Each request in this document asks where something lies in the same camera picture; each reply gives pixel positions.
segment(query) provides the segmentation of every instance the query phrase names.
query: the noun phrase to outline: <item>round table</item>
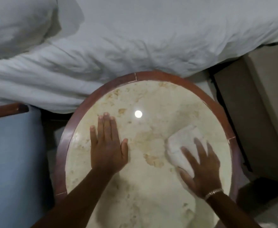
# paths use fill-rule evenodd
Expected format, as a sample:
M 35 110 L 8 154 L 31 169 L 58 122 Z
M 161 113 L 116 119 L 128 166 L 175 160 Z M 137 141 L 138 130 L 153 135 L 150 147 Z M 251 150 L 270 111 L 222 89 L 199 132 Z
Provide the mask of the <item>round table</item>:
M 178 174 L 166 159 L 165 141 L 189 123 L 198 126 L 221 161 L 223 189 L 235 200 L 241 167 L 233 130 L 223 108 L 205 92 L 185 79 L 160 71 L 116 78 L 93 92 L 75 111 L 58 146 L 56 202 L 89 172 L 89 126 L 97 125 L 97 116 L 105 111 L 116 117 L 120 139 L 129 139 L 130 160 L 119 179 L 113 178 L 103 193 L 95 209 L 101 212 L 93 213 L 90 227 L 154 228 L 171 226 L 174 223 L 170 222 L 179 220 L 176 227 L 199 227 L 202 222 L 207 227 L 222 225 L 217 223 L 217 216 L 207 214 L 208 207 L 203 200 L 193 196 L 185 198 L 188 192 L 177 183 Z M 113 191 L 113 185 L 123 190 Z M 116 218 L 114 213 L 124 211 L 123 208 L 125 212 Z M 100 222 L 104 210 L 107 214 L 102 220 L 108 217 L 108 222 Z

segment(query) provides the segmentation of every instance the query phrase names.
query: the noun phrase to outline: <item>bright light spot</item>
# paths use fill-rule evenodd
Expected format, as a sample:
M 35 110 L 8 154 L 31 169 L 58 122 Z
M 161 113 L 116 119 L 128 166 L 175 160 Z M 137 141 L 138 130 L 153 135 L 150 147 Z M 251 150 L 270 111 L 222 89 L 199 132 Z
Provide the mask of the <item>bright light spot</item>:
M 135 111 L 135 117 L 136 118 L 141 118 L 142 117 L 142 112 L 140 110 Z

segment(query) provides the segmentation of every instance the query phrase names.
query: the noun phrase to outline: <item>hand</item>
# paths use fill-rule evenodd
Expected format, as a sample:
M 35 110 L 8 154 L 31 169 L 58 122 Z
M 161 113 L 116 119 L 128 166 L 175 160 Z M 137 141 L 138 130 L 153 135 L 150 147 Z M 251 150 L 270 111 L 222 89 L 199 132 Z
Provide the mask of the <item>hand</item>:
M 90 140 L 92 169 L 97 168 L 114 175 L 127 164 L 127 139 L 120 145 L 116 120 L 109 113 L 98 117 L 98 137 L 95 127 L 90 127 Z
M 200 164 L 186 148 L 182 147 L 181 150 L 192 166 L 195 177 L 192 178 L 182 168 L 178 169 L 181 178 L 188 185 L 189 189 L 198 197 L 205 198 L 209 192 L 222 187 L 219 178 L 220 161 L 209 143 L 207 143 L 207 155 L 199 139 L 195 138 L 194 142 L 197 146 Z

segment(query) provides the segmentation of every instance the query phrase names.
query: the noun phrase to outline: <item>finger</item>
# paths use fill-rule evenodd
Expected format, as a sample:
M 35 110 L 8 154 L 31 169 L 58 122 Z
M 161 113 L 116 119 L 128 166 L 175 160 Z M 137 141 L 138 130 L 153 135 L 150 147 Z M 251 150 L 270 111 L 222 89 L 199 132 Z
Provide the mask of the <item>finger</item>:
M 110 114 L 104 113 L 103 115 L 104 121 L 104 139 L 105 141 L 112 140 L 112 131 L 111 131 L 111 123 L 110 123 Z
M 121 153 L 122 153 L 122 158 L 126 161 L 128 161 L 128 139 L 125 138 L 123 139 L 122 143 L 121 143 Z
M 97 145 L 98 139 L 96 135 L 96 128 L 95 126 L 90 127 L 90 143 L 91 143 L 91 148 L 95 148 Z
M 208 147 L 208 154 L 209 154 L 209 158 L 211 160 L 214 160 L 216 163 L 218 163 L 220 165 L 220 161 L 219 158 L 217 157 L 217 155 L 215 154 L 215 152 L 213 151 L 213 147 L 209 144 L 209 142 L 207 142 L 207 147 Z
M 115 117 L 110 117 L 110 120 L 111 120 L 112 140 L 120 142 Z
M 181 151 L 183 155 L 186 157 L 186 159 L 189 161 L 190 165 L 192 166 L 194 172 L 199 166 L 199 163 L 197 162 L 196 158 L 188 151 L 185 147 L 181 147 Z
M 189 187 L 191 191 L 196 194 L 196 184 L 193 178 L 184 169 L 177 167 L 177 170 L 179 171 L 180 177 L 182 178 L 184 183 Z
M 196 144 L 200 164 L 202 165 L 205 163 L 208 156 L 206 155 L 206 151 L 204 150 L 203 145 L 201 144 L 201 141 L 198 138 L 194 138 L 194 143 Z
M 103 116 L 100 115 L 98 117 L 98 142 L 101 142 L 104 140 L 104 130 L 103 130 Z

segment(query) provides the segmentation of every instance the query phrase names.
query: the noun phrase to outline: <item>white bedsheet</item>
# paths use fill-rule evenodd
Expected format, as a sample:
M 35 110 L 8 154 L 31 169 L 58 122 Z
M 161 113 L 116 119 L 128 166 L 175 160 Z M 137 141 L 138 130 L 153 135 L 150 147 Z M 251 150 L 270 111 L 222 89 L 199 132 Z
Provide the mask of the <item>white bedsheet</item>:
M 117 76 L 159 69 L 186 77 L 278 41 L 278 0 L 58 0 L 58 6 L 55 36 L 0 60 L 0 104 L 69 113 Z

